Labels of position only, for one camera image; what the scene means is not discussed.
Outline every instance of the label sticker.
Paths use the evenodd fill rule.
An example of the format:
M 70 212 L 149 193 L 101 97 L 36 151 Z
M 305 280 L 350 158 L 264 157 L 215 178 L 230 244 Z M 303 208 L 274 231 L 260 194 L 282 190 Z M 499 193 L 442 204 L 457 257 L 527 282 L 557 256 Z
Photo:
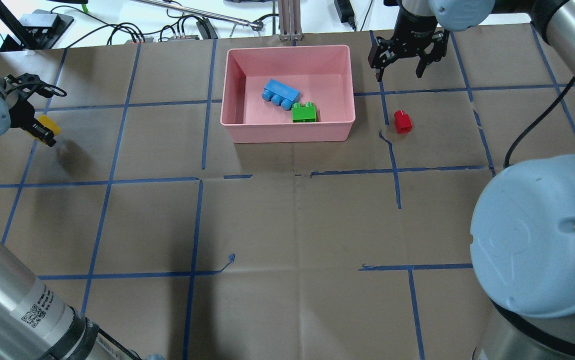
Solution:
M 39 278 L 20 304 L 9 313 L 33 333 L 45 338 L 63 315 L 66 305 Z
M 100 347 L 102 347 L 105 351 L 107 351 L 107 353 L 112 356 L 113 358 L 115 358 L 116 360 L 120 360 L 119 358 L 119 354 L 110 346 L 110 344 L 108 344 L 107 342 L 105 342 L 104 339 L 102 339 L 100 336 L 96 337 L 96 342 L 98 342 L 98 344 L 100 345 Z

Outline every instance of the power adapter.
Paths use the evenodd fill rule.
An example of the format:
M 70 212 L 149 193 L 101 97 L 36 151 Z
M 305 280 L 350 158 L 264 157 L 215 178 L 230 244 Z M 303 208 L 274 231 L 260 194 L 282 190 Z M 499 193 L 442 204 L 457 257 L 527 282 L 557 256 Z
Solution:
M 354 9 L 350 0 L 334 0 L 334 7 L 338 13 L 338 19 L 342 23 L 348 23 L 349 26 L 356 32 L 357 24 L 354 21 Z

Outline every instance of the pink plastic bin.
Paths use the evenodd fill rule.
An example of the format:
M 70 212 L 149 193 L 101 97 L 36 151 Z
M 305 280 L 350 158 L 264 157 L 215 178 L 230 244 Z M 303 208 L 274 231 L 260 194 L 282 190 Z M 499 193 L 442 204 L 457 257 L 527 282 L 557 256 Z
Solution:
M 301 91 L 317 122 L 261 98 L 269 79 Z M 347 45 L 233 48 L 227 52 L 221 124 L 235 143 L 345 141 L 355 119 Z

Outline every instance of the green lego brick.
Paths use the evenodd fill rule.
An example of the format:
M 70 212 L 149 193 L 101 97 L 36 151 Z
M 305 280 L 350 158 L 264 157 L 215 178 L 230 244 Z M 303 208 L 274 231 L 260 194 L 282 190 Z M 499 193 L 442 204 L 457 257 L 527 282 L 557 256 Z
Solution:
M 317 107 L 312 102 L 306 102 L 305 106 L 295 102 L 292 105 L 293 123 L 315 123 L 317 121 Z

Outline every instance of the red lego brick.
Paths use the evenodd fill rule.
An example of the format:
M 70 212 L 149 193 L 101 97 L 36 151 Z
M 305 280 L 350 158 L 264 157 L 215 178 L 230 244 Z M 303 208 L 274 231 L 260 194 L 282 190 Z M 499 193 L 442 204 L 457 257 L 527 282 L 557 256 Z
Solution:
M 407 134 L 412 130 L 412 121 L 405 111 L 399 110 L 394 113 L 394 127 L 399 134 Z

